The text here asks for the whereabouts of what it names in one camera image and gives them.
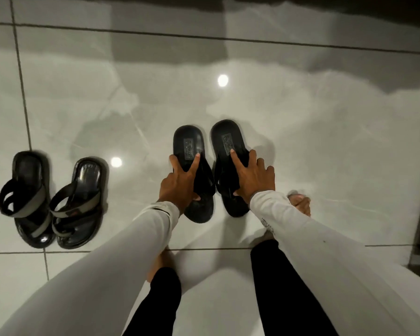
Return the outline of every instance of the white tile floor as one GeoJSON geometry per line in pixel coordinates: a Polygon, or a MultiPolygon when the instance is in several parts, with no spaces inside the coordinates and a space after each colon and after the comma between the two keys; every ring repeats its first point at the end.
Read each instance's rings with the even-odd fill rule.
{"type": "MultiPolygon", "coordinates": [[[[0,215],[0,325],[47,277],[157,199],[177,127],[196,124],[208,135],[227,117],[274,164],[278,190],[304,191],[314,218],[408,263],[420,209],[420,27],[289,2],[12,4],[16,38],[10,0],[0,0],[0,188],[13,155],[29,148],[26,118],[32,148],[51,158],[52,194],[70,182],[79,158],[118,156],[123,165],[111,169],[109,210],[81,253],[54,243],[44,257],[0,215]],[[220,74],[229,77],[225,88],[220,74]]],[[[181,217],[170,247],[186,249],[178,266],[190,288],[175,334],[263,334],[249,251],[232,249],[248,248],[261,233],[251,214],[228,217],[218,195],[208,223],[181,217]],[[224,308],[208,311],[216,305],[224,308]],[[227,311],[236,313],[228,319],[227,311]]]]}

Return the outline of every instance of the white sleeve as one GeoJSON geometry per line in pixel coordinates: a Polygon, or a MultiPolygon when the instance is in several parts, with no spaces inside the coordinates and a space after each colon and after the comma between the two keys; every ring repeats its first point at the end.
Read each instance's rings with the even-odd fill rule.
{"type": "Polygon", "coordinates": [[[282,193],[259,192],[250,209],[340,336],[420,335],[420,277],[300,213],[282,193]]]}
{"type": "Polygon", "coordinates": [[[145,208],[129,227],[34,293],[0,336],[121,335],[178,219],[179,210],[170,202],[145,208]]]}

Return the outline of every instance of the foot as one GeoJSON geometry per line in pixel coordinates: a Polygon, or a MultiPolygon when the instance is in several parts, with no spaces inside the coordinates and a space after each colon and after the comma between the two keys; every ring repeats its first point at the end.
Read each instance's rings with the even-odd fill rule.
{"type": "Polygon", "coordinates": [[[157,270],[163,267],[170,267],[174,269],[173,254],[168,248],[164,249],[162,253],[158,255],[157,258],[154,260],[153,266],[146,275],[146,281],[148,283],[151,283],[157,270]]]}
{"type": "Polygon", "coordinates": [[[288,199],[292,206],[298,209],[301,213],[311,217],[311,209],[309,208],[309,203],[311,202],[310,198],[302,194],[292,194],[288,196],[288,199]]]}

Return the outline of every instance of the black pants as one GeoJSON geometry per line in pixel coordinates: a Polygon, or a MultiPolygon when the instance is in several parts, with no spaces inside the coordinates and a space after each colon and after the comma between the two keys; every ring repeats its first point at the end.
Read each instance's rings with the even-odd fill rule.
{"type": "MultiPolygon", "coordinates": [[[[258,310],[265,336],[337,335],[319,302],[279,249],[275,240],[264,241],[250,253],[258,310]]],[[[176,272],[157,271],[148,296],[138,307],[123,336],[172,335],[181,288],[176,272]]]]}

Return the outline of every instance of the toe post sandal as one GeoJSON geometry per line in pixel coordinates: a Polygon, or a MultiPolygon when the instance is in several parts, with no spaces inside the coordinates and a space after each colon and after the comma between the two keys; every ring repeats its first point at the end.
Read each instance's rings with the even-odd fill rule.
{"type": "Polygon", "coordinates": [[[193,200],[185,209],[184,214],[195,223],[206,223],[213,215],[213,196],[216,189],[212,169],[206,160],[204,136],[196,126],[179,127],[173,137],[173,154],[185,172],[190,169],[196,153],[200,153],[201,158],[194,178],[193,191],[201,199],[193,200]]]}
{"type": "Polygon", "coordinates": [[[52,229],[61,248],[79,248],[98,232],[104,214],[106,175],[107,167],[101,159],[80,159],[73,169],[72,182],[51,199],[50,211],[55,218],[52,229]],[[65,199],[67,203],[57,209],[65,199]]]}
{"type": "Polygon", "coordinates": [[[43,154],[19,152],[12,161],[12,179],[0,191],[0,212],[14,218],[22,239],[38,249],[47,247],[55,238],[48,207],[49,170],[48,159],[43,154]]]}
{"type": "Polygon", "coordinates": [[[240,188],[240,180],[235,165],[230,157],[234,149],[241,163],[249,164],[249,151],[244,144],[238,125],[229,119],[216,123],[210,132],[213,149],[216,155],[214,180],[216,189],[221,194],[224,207],[232,217],[242,217],[249,212],[249,206],[240,196],[233,193],[240,188]]]}

